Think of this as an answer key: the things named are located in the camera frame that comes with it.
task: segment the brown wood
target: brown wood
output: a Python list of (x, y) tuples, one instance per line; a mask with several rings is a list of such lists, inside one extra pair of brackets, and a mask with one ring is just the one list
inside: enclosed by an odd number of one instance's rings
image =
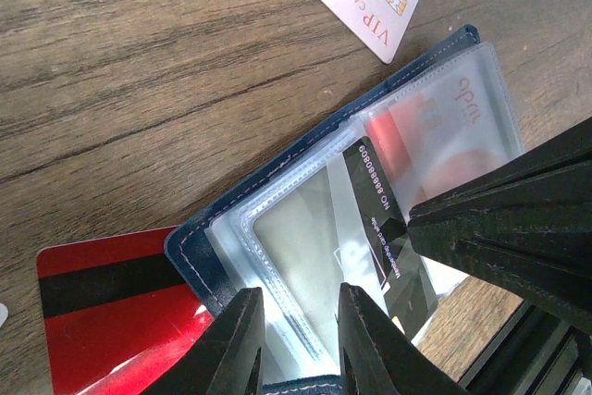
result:
[[(181, 223), (463, 23), (528, 148), (592, 115), (590, 0), (420, 0), (385, 66), (318, 0), (0, 0), (0, 393), (50, 381), (43, 247)], [(422, 350), (458, 377), (518, 299), (475, 279)]]

